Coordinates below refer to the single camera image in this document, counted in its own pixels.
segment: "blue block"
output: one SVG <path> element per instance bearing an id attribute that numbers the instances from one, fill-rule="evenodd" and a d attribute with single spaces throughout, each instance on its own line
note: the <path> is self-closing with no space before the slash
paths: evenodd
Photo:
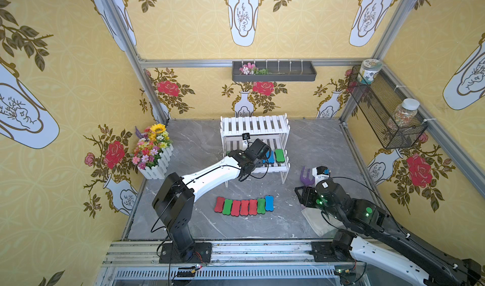
<path id="1" fill-rule="evenodd" d="M 270 163 L 270 164 L 274 164 L 275 163 L 275 153 L 273 152 L 273 150 L 271 151 L 268 151 L 266 153 L 266 156 L 268 157 L 269 156 L 269 159 L 268 160 L 263 160 L 263 163 Z"/>
<path id="2" fill-rule="evenodd" d="M 275 207 L 273 206 L 273 200 L 275 198 L 273 198 L 272 195 L 267 195 L 266 197 L 264 197 L 266 199 L 266 205 L 264 207 L 264 209 L 266 211 L 273 211 L 275 209 Z"/>

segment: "black wire basket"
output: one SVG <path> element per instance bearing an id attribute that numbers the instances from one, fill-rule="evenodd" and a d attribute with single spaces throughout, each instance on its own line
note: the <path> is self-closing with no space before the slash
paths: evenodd
<path id="1" fill-rule="evenodd" d="M 371 84 L 360 83 L 356 79 L 359 70 L 360 66 L 352 69 L 348 89 L 382 146 L 385 149 L 411 147 L 428 127 L 423 117 L 418 113 L 408 126 L 399 127 L 392 113 L 406 96 L 396 89 L 383 71 L 374 77 Z"/>

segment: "black robot arm segment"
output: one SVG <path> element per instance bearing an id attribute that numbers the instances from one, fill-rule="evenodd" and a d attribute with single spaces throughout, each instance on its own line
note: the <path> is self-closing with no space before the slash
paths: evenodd
<path id="1" fill-rule="evenodd" d="M 342 221 L 352 231 L 365 234 L 395 249 L 425 270 L 426 285 L 472 286 L 480 279 L 480 265 L 472 259 L 460 260 L 430 245 L 398 224 L 376 204 L 351 198 L 331 178 L 316 186 L 317 207 Z"/>

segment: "zip tie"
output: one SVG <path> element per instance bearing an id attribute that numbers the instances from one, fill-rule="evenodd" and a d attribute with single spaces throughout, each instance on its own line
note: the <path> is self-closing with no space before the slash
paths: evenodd
<path id="1" fill-rule="evenodd" d="M 421 125 L 423 125 L 423 124 L 424 124 L 424 122 L 431 121 L 431 120 L 437 120 L 437 119 L 436 119 L 436 118 L 424 119 L 424 120 L 423 120 L 423 123 L 421 123 Z"/>
<path id="2" fill-rule="evenodd" d="M 396 91 L 398 87 L 406 87 L 406 85 L 396 85 L 396 87 L 394 88 L 394 91 Z"/>

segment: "jar lid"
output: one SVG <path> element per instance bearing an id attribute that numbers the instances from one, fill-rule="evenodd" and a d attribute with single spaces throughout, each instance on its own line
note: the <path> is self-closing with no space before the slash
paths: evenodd
<path id="1" fill-rule="evenodd" d="M 407 98 L 407 99 L 404 99 L 403 104 L 401 104 L 401 106 L 403 106 L 405 109 L 409 111 L 415 111 L 420 106 L 420 102 L 415 99 Z"/>
<path id="2" fill-rule="evenodd" d="M 366 70 L 381 70 L 382 62 L 378 59 L 365 59 L 362 61 L 362 67 Z"/>

